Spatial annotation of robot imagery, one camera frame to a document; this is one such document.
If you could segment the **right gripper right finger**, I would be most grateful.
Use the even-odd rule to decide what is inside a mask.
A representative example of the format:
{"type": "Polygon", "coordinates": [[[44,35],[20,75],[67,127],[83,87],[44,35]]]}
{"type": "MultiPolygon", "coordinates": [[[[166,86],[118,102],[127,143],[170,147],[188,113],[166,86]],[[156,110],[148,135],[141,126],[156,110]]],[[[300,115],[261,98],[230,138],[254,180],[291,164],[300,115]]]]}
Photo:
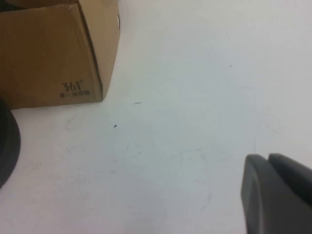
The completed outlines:
{"type": "Polygon", "coordinates": [[[282,154],[270,154],[269,163],[289,186],[311,186],[312,170],[282,154]]]}

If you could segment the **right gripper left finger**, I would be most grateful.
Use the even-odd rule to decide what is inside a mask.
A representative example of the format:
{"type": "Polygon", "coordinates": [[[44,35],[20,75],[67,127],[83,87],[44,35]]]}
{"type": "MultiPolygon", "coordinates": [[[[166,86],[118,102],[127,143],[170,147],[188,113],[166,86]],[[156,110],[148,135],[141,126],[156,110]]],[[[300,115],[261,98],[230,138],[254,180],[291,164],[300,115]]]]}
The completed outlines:
{"type": "Polygon", "coordinates": [[[312,186],[289,186],[268,158],[245,158],[241,200],[249,234],[310,234],[312,186]]]}

